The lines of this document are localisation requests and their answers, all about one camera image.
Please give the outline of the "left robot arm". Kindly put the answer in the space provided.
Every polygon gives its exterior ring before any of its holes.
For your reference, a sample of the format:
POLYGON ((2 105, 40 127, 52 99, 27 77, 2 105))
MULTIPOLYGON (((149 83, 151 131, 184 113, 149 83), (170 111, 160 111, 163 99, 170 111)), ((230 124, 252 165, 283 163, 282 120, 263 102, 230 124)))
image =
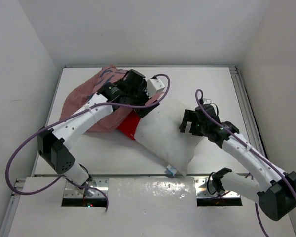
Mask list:
POLYGON ((145 79, 144 75, 130 69, 121 80, 101 86, 74 113, 74 118, 39 134, 39 155, 57 174, 64 175, 78 185, 85 185, 90 175, 70 153, 75 142, 100 119, 116 111, 120 104, 138 106, 138 112, 146 115, 151 109, 143 106, 164 88, 164 83, 157 77, 145 79))

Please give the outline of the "white pillow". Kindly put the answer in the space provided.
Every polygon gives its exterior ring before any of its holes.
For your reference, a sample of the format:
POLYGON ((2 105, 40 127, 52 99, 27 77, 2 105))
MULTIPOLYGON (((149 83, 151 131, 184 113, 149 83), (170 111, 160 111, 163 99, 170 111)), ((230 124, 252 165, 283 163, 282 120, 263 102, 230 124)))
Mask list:
POLYGON ((186 109, 190 110, 191 107, 167 95, 159 106, 139 121, 134 135, 136 142, 183 176, 187 175, 195 148, 203 139, 188 132, 180 132, 186 109))

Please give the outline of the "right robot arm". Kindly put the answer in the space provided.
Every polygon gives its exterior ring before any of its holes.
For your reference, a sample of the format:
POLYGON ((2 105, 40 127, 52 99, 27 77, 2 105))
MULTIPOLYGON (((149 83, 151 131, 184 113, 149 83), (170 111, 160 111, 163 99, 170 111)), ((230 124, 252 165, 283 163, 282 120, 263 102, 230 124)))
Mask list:
POLYGON ((247 180, 229 168, 212 172, 207 182, 210 194, 234 191, 256 203, 273 221, 279 221, 296 208, 296 172, 287 173, 265 162, 265 157, 249 144, 236 126, 228 121, 220 122, 211 104, 186 109, 179 127, 181 133, 189 122, 192 135, 207 137, 254 177, 254 180, 247 180))

